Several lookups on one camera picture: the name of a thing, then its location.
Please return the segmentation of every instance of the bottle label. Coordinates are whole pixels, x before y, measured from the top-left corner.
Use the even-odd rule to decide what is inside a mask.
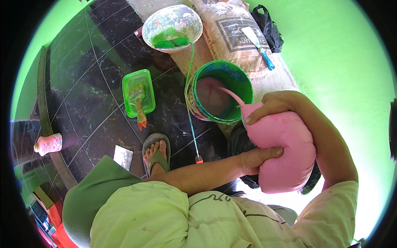
[[[43,148],[42,148],[43,153],[50,152],[50,144],[51,143],[43,143]]]
[[[51,142],[51,148],[50,152],[57,152],[62,149],[62,136],[60,133],[56,133],[52,135],[52,142]]]

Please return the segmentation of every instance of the flip-flop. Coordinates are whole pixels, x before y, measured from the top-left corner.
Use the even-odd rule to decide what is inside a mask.
[[[152,172],[152,167],[154,163],[160,163],[166,172],[170,171],[171,146],[170,146],[170,140],[168,139],[167,135],[163,133],[152,133],[151,135],[149,135],[149,137],[147,137],[147,139],[143,143],[142,156],[146,153],[147,148],[150,148],[152,144],[155,144],[156,142],[160,142],[160,140],[164,140],[166,142],[167,160],[161,155],[159,148],[157,152],[150,159],[148,166],[145,165],[147,178],[150,177],[150,173]]]

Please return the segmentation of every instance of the blue handle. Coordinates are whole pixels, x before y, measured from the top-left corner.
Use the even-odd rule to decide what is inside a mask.
[[[273,70],[274,69],[274,65],[273,65],[272,61],[269,59],[269,57],[266,54],[265,50],[262,48],[262,49],[259,49],[259,52],[262,55],[262,57],[265,59],[265,62],[266,62],[266,65],[269,68],[269,71]]]

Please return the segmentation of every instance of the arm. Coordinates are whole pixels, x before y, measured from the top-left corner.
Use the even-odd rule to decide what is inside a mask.
[[[316,161],[325,183],[323,190],[343,181],[358,182],[358,174],[344,139],[332,122],[303,94],[296,91],[278,91],[265,94],[264,105],[251,115],[253,124],[263,116],[294,111],[299,114],[313,135]]]
[[[280,157],[282,153],[282,148],[256,148],[222,160],[184,166],[143,181],[162,181],[192,196],[244,175],[258,174],[259,166],[265,160]]]

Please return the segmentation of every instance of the sandal strap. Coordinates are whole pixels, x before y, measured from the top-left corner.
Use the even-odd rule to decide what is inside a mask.
[[[149,174],[148,176],[149,177],[152,174],[152,167],[153,167],[154,163],[160,163],[161,166],[164,168],[164,170],[166,172],[169,172],[167,160],[164,158],[163,155],[161,155],[160,151],[157,150],[157,152],[152,156],[152,158],[149,161],[149,166],[148,166],[148,174]]]

